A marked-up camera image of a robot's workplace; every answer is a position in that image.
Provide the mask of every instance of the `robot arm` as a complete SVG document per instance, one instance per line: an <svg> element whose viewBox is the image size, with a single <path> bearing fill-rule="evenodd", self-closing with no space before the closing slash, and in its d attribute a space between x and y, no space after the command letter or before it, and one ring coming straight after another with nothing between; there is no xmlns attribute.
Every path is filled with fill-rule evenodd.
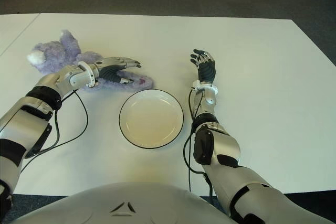
<svg viewBox="0 0 336 224"><path fill-rule="evenodd" d="M111 57L94 64L83 61L48 74L19 99L0 119L0 205L1 217L12 206L12 193L17 184L22 160L36 155L51 132L48 123L54 110L62 106L62 98L70 91L85 85L94 87L98 78L127 84L117 71L140 67L129 58Z"/></svg>
<svg viewBox="0 0 336 224"><path fill-rule="evenodd" d="M194 158L207 173L226 213L238 223L332 223L295 205L255 171L239 166L240 148L219 124L214 107L215 61L194 50L191 62L199 80L193 83Z"/></svg>

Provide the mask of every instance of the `black cable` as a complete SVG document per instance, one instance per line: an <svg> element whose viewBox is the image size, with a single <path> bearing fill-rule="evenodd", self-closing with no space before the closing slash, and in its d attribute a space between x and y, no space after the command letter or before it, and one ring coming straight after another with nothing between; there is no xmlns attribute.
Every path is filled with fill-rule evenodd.
<svg viewBox="0 0 336 224"><path fill-rule="evenodd" d="M196 112L195 112L195 115L193 116L193 114L192 114L192 110L191 110L191 106L190 106L190 96L191 96L191 92L192 92L193 90L190 90L190 93L189 93L189 109L190 109L190 112L191 112L191 115L192 115L192 117L193 117L193 122L195 121L195 117L196 117L196 115L197 115L197 113L198 113L198 109L199 109L199 107L201 106L201 102L202 102L202 98L203 98L203 92L202 92L202 96L201 96L201 99L199 100L199 103L198 103L198 106L197 106L197 109L196 109ZM191 158L191 137L190 137L190 139L189 139L189 158L188 158L188 161L189 161L189 166L190 166L190 158ZM188 183L189 183L189 191L191 191L191 182L190 182L190 169L188 170Z"/></svg>
<svg viewBox="0 0 336 224"><path fill-rule="evenodd" d="M68 140L68 141L66 141L66 142L64 142L64 143L61 143L61 144L56 145L56 146L54 146L54 147L50 147L50 148L47 148L47 149L45 149L45 150L43 150L43 151L40 151L38 154L36 154L34 157L32 157L31 160L30 160L30 161L23 167L23 169L21 170L21 173L22 173L22 172L24 171L24 169L26 169L27 166L28 166L34 159L36 159L38 156L40 156L40 155L42 155L42 154L44 154L44 153L46 153L46 152L49 152L49 151L51 151L51 150L53 150L53 149L55 149L55 148L57 148L57 147L60 147L60 146L62 146L62 145L64 145L64 144L67 144L67 143L69 143L69 142L71 142L71 141L73 141L73 140L79 138L80 136L83 135L83 133L84 133L85 130L87 129L88 124L89 124L89 115L88 115L88 112L87 112L87 110L86 110L86 108L85 108L85 105L84 105L82 99L81 99L80 96L76 93L76 90L73 90L73 92L72 92L71 94L69 94L67 97L65 97L65 98L62 100L62 102L64 102L66 99L68 99L68 98L69 98L71 95L73 95L73 94L75 94L75 95L78 97L79 101L81 102L81 104L83 105L83 108L84 108L84 110L85 110L86 124L85 124L84 129L82 130L82 132L81 132L78 136L76 136L76 137L74 137L74 138L72 138L72 139L70 139L70 140ZM55 119L55 126L56 126L56 129L58 129L58 121L57 121L57 118Z"/></svg>
<svg viewBox="0 0 336 224"><path fill-rule="evenodd" d="M195 117L192 113L192 109L191 109L191 103L190 103L190 97L191 97L191 93L192 93L193 90L190 91L189 93L189 96L188 96L188 104L189 104L189 111L190 111L190 115L192 117L192 120L194 122L195 120ZM201 101L202 101L202 98L203 98L203 92L202 92L202 97L199 101L199 104L197 106L197 109L196 109L196 112L195 112L195 115L197 115L197 112L198 112L198 109L201 105ZM184 146L183 146L183 159L184 159L184 162L186 164L186 166L188 167L188 183L189 183L189 191L191 191L191 183L190 183L190 172L193 172L195 174L202 174L205 178L205 181L207 182L207 184L209 185L209 198L210 198L210 204L213 205L214 204L214 201L213 201L213 189L212 189L212 184L211 184L211 181L208 177L208 175L205 173L205 172L199 172L199 171L196 171L194 169L191 168L190 166L190 156L191 156L191 137L193 135L193 129L191 129L190 131L190 135L189 137L187 138L187 140L185 141L184 143ZM185 149L186 149L186 146L188 144L188 141L189 141L189 163L187 162L187 159L185 157Z"/></svg>
<svg viewBox="0 0 336 224"><path fill-rule="evenodd" d="M54 118L55 118L56 134L57 134L56 141L54 142L54 144L52 144L52 146L50 146L50 147L48 147L44 150L40 150L37 154L40 154L42 152L46 152L46 151L48 151L49 149L53 148L54 146L56 146L58 144L58 142L59 142L59 127L58 127L57 114L58 114L58 110L55 110Z"/></svg>
<svg viewBox="0 0 336 224"><path fill-rule="evenodd" d="M194 115L193 115L193 111L191 109L191 105L190 105L190 96L191 96L191 93L193 92L193 89L191 88L190 89L190 92L189 92L189 96L188 96L188 104L189 104L189 111L190 111L190 116L191 116L191 119L193 120L193 122L195 121L194 119Z"/></svg>

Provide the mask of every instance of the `purple plush toy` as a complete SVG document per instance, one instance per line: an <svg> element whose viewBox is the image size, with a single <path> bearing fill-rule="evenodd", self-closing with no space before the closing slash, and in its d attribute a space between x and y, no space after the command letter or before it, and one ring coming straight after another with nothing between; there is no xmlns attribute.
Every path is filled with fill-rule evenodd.
<svg viewBox="0 0 336 224"><path fill-rule="evenodd" d="M51 41L49 43L37 44L27 56L31 65L37 68L43 74L57 72L66 65L77 65L79 61L87 64L103 59L100 54L95 52L81 53L77 40L71 32L63 30L60 41ZM132 79L133 82L125 85L104 79L98 79L98 85L90 90L101 89L102 87L112 89L123 89L130 91L139 91L151 89L154 86L153 79L147 76L141 76L128 71L118 71L120 77Z"/></svg>

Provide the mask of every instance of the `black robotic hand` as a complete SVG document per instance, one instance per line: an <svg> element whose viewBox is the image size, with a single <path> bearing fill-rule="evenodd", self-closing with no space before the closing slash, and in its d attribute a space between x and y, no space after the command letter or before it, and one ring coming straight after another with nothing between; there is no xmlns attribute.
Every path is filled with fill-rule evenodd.
<svg viewBox="0 0 336 224"><path fill-rule="evenodd" d="M133 80L122 78L117 72L122 69L141 68L140 62L130 58L110 57L98 60L94 63L99 70L99 77L108 81L129 84Z"/></svg>
<svg viewBox="0 0 336 224"><path fill-rule="evenodd" d="M198 79L200 82L213 83L216 76L214 58L206 51L194 49L194 53L197 55L191 54L190 61L197 66Z"/></svg>

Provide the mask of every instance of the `white table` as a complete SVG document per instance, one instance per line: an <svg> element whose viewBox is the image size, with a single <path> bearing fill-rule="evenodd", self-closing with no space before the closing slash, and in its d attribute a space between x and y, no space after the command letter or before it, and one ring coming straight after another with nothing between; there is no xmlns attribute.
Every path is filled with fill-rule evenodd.
<svg viewBox="0 0 336 224"><path fill-rule="evenodd" d="M0 15L0 56L39 14Z"/></svg>
<svg viewBox="0 0 336 224"><path fill-rule="evenodd" d="M0 58L8 66L0 73L0 114L42 77L25 58L31 48L58 39L64 28L83 51L140 61L143 68L134 71L151 76L156 88L179 100L185 124L173 143L141 149L122 136L118 124L132 93L80 91L90 117L86 133L34 160L15 193L72 195L129 181L187 189L182 146L191 123L187 95L197 78L188 57L194 48L216 59L216 115L238 140L242 166L284 193L336 189L336 68L291 20L41 14ZM84 112L75 96L63 105L59 124L61 142L82 130ZM55 131L48 143L54 139ZM201 176L192 175L192 187L197 195L208 194Z"/></svg>

